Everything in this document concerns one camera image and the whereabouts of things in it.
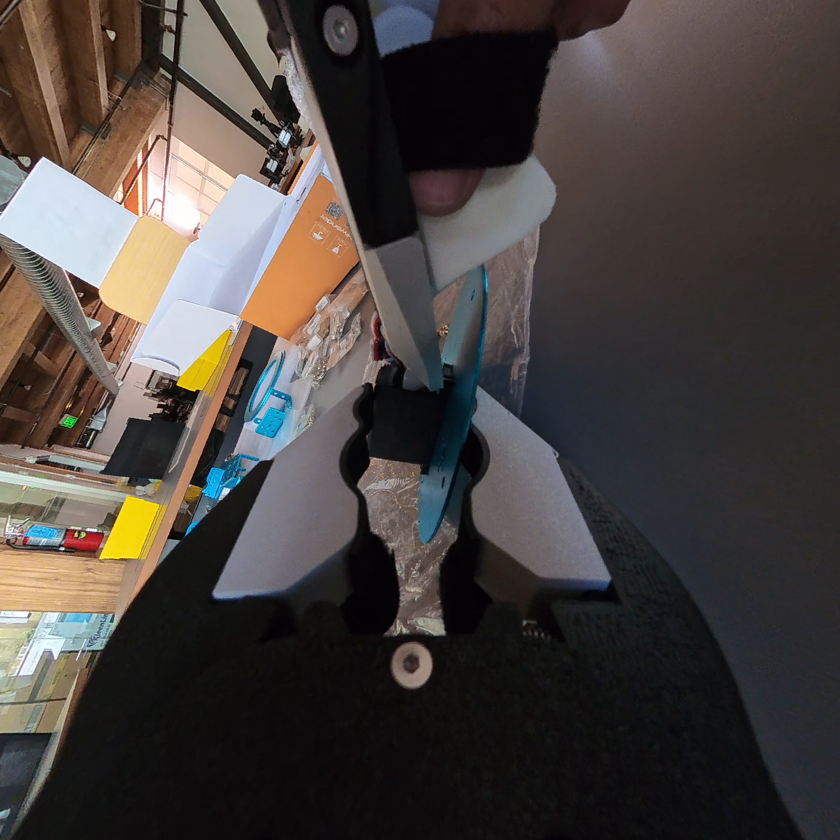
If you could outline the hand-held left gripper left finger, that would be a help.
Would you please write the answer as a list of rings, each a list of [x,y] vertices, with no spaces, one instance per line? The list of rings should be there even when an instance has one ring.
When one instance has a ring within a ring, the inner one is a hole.
[[[363,429],[361,385],[273,458],[213,598],[344,601],[349,557],[360,530],[360,493],[348,467]]]

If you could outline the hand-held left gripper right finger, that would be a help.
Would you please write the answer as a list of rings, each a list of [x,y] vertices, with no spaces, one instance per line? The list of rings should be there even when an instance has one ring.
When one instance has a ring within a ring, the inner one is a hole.
[[[484,592],[605,592],[612,582],[553,448],[482,388],[484,472],[469,493]]]

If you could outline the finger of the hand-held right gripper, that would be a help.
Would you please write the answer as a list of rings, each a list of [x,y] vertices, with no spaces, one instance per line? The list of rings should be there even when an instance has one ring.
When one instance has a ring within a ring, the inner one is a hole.
[[[293,59],[392,351],[436,391],[443,375],[433,290],[382,62],[320,58],[312,70]]]

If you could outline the blue round metal plate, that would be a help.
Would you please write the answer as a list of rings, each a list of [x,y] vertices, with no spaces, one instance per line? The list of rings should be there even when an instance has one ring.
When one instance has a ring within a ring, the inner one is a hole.
[[[434,539],[453,496],[480,378],[487,293],[487,270],[481,265],[467,273],[448,325],[442,353],[444,389],[437,397],[440,419],[418,492],[418,536],[423,543]]]

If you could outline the black servo motor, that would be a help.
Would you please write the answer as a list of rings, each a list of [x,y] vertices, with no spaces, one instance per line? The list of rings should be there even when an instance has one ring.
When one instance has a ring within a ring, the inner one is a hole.
[[[426,474],[443,421],[446,391],[376,385],[373,398],[373,426],[367,439],[370,457],[420,466]]]

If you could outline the person's right hand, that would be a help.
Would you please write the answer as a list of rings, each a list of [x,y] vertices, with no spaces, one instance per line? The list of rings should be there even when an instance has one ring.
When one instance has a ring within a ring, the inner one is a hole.
[[[434,39],[475,34],[529,34],[551,29],[562,41],[575,40],[614,25],[628,1],[441,1]],[[430,217],[445,217],[466,205],[483,170],[434,170],[410,174],[416,208]]]

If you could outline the pile of clear hardware bags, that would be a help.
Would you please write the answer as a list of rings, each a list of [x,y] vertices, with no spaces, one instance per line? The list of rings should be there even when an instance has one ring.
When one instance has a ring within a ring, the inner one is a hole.
[[[324,296],[289,340],[287,360],[294,362],[298,378],[319,385],[327,372],[350,352],[361,335],[361,304],[369,295],[361,267],[356,267],[341,288]]]

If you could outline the white foam sheet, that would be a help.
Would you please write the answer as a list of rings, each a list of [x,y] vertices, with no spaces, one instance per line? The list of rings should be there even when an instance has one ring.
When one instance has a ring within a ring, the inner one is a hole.
[[[289,341],[278,338],[268,360],[253,364],[213,467],[221,467],[227,456],[235,454],[251,455],[259,461],[272,459],[302,430],[312,384],[295,375],[294,362],[287,360],[288,349]],[[269,439],[256,435],[254,417],[272,389],[289,394],[293,407],[278,436]]]

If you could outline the wooden top table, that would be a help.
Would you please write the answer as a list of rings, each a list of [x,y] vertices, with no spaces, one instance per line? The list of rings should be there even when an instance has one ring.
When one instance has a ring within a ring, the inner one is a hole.
[[[166,505],[166,511],[147,558],[145,560],[124,561],[119,594],[116,605],[112,610],[116,622],[143,588],[161,559],[166,540],[175,523],[186,491],[190,486],[191,477],[200,462],[210,433],[214,430],[217,415],[252,329],[251,324],[242,322],[235,338],[231,339],[224,365],[219,365],[207,389],[199,393],[170,468],[161,480],[154,497],[149,500]]]

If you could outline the orange cardboard box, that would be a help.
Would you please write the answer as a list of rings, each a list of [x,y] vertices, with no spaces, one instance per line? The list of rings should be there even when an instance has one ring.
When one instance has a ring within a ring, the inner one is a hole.
[[[187,246],[132,362],[183,375],[238,320],[288,339],[358,262],[319,144],[289,194],[239,175]]]

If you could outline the yellow box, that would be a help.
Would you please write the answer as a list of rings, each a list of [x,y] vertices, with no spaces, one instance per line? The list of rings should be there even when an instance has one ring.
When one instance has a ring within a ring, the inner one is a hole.
[[[176,385],[189,392],[202,392],[213,379],[219,365],[224,365],[234,330],[223,332],[216,341],[178,378]]]

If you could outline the red fire extinguisher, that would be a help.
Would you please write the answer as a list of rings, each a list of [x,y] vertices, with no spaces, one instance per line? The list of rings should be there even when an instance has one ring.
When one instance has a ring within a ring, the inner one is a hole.
[[[12,530],[6,536],[7,543],[17,549],[96,553],[105,543],[109,531],[29,523]]]

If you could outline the blue bracket cluster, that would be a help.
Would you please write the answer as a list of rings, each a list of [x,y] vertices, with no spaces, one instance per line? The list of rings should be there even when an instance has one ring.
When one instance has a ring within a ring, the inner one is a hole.
[[[219,501],[255,467],[259,458],[251,455],[235,454],[226,457],[221,467],[209,470],[203,496],[213,502]]]

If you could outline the blue metal U bracket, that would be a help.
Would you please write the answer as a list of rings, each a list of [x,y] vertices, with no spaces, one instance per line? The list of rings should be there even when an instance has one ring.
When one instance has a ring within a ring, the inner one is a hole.
[[[255,434],[263,438],[276,438],[292,407],[289,394],[270,390],[262,399],[254,417]]]

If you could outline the silver spiral air duct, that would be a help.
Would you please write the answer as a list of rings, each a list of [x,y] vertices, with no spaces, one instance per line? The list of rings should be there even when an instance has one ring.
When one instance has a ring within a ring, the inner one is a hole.
[[[1,246],[56,326],[84,360],[89,371],[110,394],[117,395],[120,383],[92,334],[88,318],[67,273],[53,262],[3,234]]]

